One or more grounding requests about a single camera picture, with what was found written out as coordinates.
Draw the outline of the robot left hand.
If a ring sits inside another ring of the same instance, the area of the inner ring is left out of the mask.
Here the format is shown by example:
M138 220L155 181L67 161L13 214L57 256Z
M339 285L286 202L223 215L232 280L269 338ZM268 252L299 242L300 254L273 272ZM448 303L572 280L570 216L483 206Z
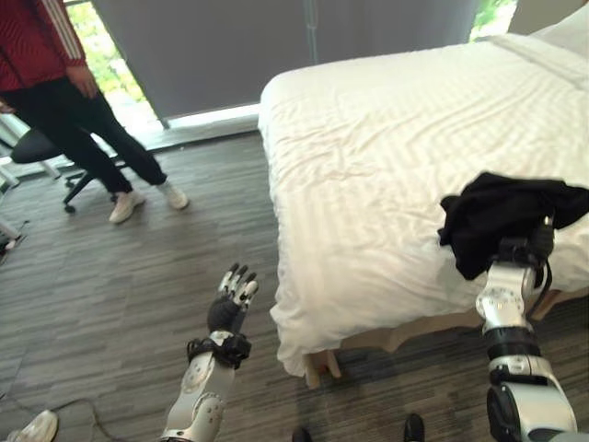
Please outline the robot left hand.
M241 331L250 304L259 290L257 274L234 263L224 274L207 313L209 332Z

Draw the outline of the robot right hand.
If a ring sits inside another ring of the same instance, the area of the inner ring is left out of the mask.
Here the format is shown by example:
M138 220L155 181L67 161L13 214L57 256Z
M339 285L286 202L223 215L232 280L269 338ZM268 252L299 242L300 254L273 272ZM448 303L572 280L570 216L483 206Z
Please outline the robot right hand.
M554 248L553 219L545 216L532 236L534 253L540 260L545 261Z

